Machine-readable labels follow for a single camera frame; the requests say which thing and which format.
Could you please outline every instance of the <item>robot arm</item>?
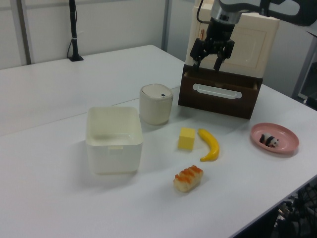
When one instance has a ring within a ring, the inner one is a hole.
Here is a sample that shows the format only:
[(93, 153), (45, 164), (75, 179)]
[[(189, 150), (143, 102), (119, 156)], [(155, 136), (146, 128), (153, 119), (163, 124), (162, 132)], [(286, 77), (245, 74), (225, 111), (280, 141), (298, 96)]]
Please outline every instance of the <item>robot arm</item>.
[(214, 0), (211, 9), (211, 20), (208, 23), (206, 39), (196, 39), (190, 56), (196, 61), (198, 70), (201, 60), (217, 54), (214, 69), (219, 71), (225, 59), (230, 58), (234, 42), (230, 39), (235, 24), (239, 22), (243, 12), (257, 12), (267, 17), (290, 22), (306, 27), (305, 30), (317, 35), (317, 0)]

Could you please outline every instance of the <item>white wall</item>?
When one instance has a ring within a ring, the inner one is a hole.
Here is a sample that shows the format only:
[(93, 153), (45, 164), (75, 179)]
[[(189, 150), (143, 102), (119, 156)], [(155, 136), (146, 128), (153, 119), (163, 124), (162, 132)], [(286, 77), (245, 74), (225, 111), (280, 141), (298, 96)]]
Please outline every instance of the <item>white wall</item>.
[(185, 61), (195, 0), (169, 0), (165, 51)]
[(263, 84), (292, 97), (312, 41), (313, 36), (304, 29), (281, 21)]
[[(164, 0), (76, 0), (76, 5), (81, 56), (161, 48)], [(32, 63), (65, 59), (71, 39), (68, 0), (25, 0), (25, 12)]]
[(17, 7), (10, 0), (0, 1), (0, 69), (26, 64)]
[[(166, 51), (185, 61), (194, 0), (170, 0)], [(291, 97), (313, 36), (281, 22), (264, 74), (264, 84)]]

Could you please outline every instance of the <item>pink plate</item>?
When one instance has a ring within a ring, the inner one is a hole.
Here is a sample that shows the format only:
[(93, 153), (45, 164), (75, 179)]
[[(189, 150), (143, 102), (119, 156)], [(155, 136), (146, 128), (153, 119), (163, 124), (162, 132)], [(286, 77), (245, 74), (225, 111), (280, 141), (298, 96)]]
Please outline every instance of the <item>pink plate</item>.
[[(260, 143), (261, 135), (266, 132), (278, 139), (277, 147), (268, 147)], [(260, 147), (275, 153), (291, 153), (296, 150), (299, 145), (299, 140), (292, 131), (281, 125), (272, 123), (259, 123), (254, 125), (251, 130), (251, 138)]]

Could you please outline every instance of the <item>white storage bin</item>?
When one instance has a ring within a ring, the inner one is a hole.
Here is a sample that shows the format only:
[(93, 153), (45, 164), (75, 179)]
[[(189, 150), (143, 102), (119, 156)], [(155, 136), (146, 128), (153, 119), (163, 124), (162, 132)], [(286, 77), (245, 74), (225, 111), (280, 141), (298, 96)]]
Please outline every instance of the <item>white storage bin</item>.
[(133, 107), (94, 107), (88, 111), (86, 145), (96, 174), (138, 169), (143, 144), (138, 111)]

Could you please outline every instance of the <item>white container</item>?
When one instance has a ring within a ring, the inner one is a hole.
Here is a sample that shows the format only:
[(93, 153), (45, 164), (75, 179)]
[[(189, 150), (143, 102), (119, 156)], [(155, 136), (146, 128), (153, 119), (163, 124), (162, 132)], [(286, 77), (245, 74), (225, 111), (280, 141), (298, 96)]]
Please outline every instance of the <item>white container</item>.
[(130, 173), (138, 169), (143, 136), (133, 107), (94, 107), (88, 111), (86, 145), (96, 174)]
[(148, 124), (159, 125), (168, 121), (173, 92), (162, 84), (150, 84), (140, 90), (140, 117)]

